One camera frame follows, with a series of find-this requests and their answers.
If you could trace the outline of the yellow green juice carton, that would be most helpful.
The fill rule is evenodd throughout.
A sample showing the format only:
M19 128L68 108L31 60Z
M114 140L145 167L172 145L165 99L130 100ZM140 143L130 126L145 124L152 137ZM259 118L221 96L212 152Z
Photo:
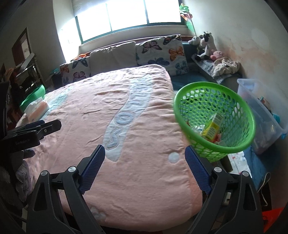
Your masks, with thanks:
M224 116L220 113L213 114L206 122L201 137L209 142L214 142L218 136L221 124L224 121Z

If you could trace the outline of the green plastic basket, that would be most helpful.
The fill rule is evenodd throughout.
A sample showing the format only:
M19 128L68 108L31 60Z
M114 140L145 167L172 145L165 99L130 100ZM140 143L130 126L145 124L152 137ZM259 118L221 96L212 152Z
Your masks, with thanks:
M177 91L173 103L180 127L197 153L210 162L248 148L256 122L237 93L212 82L195 82Z

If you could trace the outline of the butterfly print pillow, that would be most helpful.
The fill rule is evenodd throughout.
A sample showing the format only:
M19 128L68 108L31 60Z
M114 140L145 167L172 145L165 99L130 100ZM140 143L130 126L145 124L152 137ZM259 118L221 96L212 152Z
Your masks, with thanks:
M138 65L163 66L170 76L189 72L181 35L158 37L136 44Z
M90 57L62 64L60 74L63 86L91 77Z

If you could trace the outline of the pink towel blanket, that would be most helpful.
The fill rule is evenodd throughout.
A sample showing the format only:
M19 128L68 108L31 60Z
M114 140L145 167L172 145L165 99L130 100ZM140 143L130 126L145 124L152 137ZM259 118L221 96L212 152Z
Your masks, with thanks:
M105 159L84 199L105 227L162 231L202 207L185 160L186 136L173 113L165 68L146 65L101 73L45 95L45 122L60 120L27 160L31 183L41 171L65 171L98 145Z

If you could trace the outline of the clear plastic storage bin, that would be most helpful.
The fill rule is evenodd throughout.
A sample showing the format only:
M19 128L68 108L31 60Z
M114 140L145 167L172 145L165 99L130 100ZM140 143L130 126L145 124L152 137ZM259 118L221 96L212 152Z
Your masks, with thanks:
M247 102L255 117L256 133L251 146L259 155L277 139L287 136L287 101L257 79L239 78L237 83L237 94Z

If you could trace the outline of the plain grey cushion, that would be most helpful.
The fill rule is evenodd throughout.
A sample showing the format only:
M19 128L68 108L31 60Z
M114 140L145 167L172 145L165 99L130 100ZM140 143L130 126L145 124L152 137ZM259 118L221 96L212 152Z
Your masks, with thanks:
M90 53L91 76L137 66L134 41L94 50Z

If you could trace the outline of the crumpled beige cloth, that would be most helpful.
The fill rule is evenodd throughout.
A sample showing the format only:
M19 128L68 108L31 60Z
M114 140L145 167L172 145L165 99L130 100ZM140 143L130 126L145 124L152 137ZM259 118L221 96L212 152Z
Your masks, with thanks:
M240 62L224 57L214 61L210 74L212 77L222 76L224 74L234 74L239 71L240 65Z

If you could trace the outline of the patterned bench mat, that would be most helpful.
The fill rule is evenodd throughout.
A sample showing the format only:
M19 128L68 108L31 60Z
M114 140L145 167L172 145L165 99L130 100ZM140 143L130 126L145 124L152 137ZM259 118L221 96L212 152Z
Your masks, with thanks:
M195 59L196 55L192 56L192 60L218 84L225 79L232 77L240 69L240 62L233 61L229 57L218 58L215 61L211 59Z

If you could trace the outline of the pink plush toy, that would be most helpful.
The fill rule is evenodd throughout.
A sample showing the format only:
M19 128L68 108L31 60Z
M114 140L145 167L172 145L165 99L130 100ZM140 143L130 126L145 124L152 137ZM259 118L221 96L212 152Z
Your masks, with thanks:
M222 51L214 51L214 50L211 50L211 51L212 51L212 54L210 56L210 59L212 61L216 61L216 60L224 58L226 56L225 53Z

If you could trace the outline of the cow plush toy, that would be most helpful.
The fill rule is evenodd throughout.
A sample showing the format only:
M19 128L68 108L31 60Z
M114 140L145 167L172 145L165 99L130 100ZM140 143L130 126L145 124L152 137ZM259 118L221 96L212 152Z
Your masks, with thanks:
M201 55L194 56L196 61L201 61L202 59L210 59L210 56L213 55L215 51L217 51L214 38L212 34L208 32L204 32L200 40L200 46L204 49L204 52Z

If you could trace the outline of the grey white plush toy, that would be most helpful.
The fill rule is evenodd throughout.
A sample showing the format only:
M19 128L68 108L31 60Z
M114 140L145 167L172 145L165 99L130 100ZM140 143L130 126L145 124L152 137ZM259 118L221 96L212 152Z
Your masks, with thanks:
M194 36L191 40L188 41L190 45L198 46L200 44L201 38Z

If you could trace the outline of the colourful pinwheel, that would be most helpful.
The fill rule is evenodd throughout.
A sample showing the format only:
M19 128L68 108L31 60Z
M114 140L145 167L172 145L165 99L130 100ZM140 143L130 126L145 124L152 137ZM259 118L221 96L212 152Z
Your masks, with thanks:
M189 7L184 5L183 3L181 3L180 6L179 6L179 9L180 9L180 16L185 21L185 24L186 24L187 28L192 33L192 35L197 36L195 28L194 28L193 21L192 21L192 17L193 16L192 16L192 14L189 11Z

